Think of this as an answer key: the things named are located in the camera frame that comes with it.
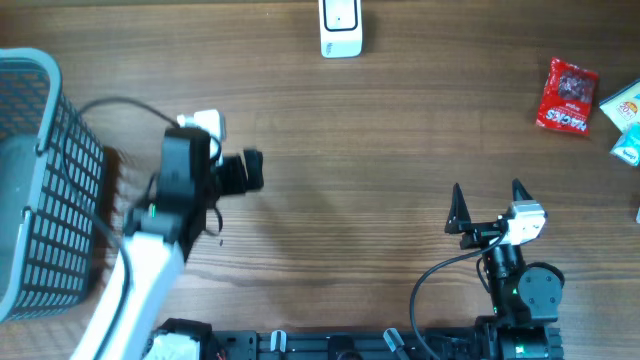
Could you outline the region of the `teal tissue pack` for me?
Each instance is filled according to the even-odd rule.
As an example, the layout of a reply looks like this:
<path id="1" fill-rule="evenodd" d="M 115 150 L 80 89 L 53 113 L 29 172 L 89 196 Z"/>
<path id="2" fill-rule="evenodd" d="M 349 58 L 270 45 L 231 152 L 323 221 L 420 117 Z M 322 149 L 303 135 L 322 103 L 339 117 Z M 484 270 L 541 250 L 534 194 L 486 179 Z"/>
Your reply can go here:
<path id="1" fill-rule="evenodd" d="M 639 166 L 639 124 L 630 125 L 612 147 L 610 153 L 625 163 Z"/>

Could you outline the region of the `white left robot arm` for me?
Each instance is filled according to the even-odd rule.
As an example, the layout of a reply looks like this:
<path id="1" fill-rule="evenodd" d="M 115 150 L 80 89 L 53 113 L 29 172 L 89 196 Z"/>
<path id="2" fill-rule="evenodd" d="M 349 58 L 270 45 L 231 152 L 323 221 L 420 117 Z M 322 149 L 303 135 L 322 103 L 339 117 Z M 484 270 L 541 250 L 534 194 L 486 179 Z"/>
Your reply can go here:
<path id="1" fill-rule="evenodd" d="M 157 314 L 184 271 L 207 213 L 225 196 L 264 186 L 261 151 L 222 156 L 197 127 L 164 133 L 154 196 L 125 216 L 119 254 L 102 297 L 73 353 L 76 359 L 139 359 Z"/>

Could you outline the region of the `beige wet wipes pack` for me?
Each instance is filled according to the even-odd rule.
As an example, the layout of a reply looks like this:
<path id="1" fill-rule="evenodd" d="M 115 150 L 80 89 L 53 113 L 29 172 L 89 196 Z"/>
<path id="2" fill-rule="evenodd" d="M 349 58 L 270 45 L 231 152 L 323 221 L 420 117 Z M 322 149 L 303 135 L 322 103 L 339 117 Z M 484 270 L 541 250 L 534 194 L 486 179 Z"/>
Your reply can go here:
<path id="1" fill-rule="evenodd" d="M 639 80 L 602 100 L 599 108 L 622 132 L 639 123 Z"/>

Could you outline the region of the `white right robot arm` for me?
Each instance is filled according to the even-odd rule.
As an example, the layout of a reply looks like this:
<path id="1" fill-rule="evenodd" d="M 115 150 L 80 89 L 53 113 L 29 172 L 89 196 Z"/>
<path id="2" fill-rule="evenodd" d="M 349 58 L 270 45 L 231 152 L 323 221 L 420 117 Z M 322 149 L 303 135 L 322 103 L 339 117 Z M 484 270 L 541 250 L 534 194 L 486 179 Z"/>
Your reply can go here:
<path id="1" fill-rule="evenodd" d="M 494 314 L 480 316 L 443 347 L 451 359 L 540 359 L 564 357 L 558 321 L 565 278 L 556 267 L 527 263 L 522 247 L 540 237 L 547 212 L 512 181 L 513 201 L 493 222 L 471 220 L 461 187 L 452 190 L 445 232 L 460 234 L 460 248 L 478 249 L 485 290 Z"/>

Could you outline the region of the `red snack bag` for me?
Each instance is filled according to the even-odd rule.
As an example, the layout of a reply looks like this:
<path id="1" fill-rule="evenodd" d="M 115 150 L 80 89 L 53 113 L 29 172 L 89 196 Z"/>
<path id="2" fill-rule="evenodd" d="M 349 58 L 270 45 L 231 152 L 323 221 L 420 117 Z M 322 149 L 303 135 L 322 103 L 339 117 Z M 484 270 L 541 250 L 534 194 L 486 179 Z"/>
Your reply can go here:
<path id="1" fill-rule="evenodd" d="M 553 57 L 536 125 L 549 130 L 588 136 L 588 118 L 598 81 L 596 72 Z"/>

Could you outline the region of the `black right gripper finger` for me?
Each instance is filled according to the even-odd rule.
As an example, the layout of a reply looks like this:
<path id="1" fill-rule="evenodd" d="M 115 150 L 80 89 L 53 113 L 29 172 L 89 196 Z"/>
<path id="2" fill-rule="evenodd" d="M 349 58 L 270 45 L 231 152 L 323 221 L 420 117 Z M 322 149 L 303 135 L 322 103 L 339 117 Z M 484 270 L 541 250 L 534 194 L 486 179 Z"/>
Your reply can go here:
<path id="1" fill-rule="evenodd" d="M 455 183 L 452 189 L 451 206 L 444 231 L 447 234 L 461 234 L 471 229 L 471 217 L 462 189 Z"/>
<path id="2" fill-rule="evenodd" d="M 546 210 L 531 196 L 519 179 L 512 181 L 512 196 L 511 215 L 514 218 L 523 216 L 547 217 Z"/>

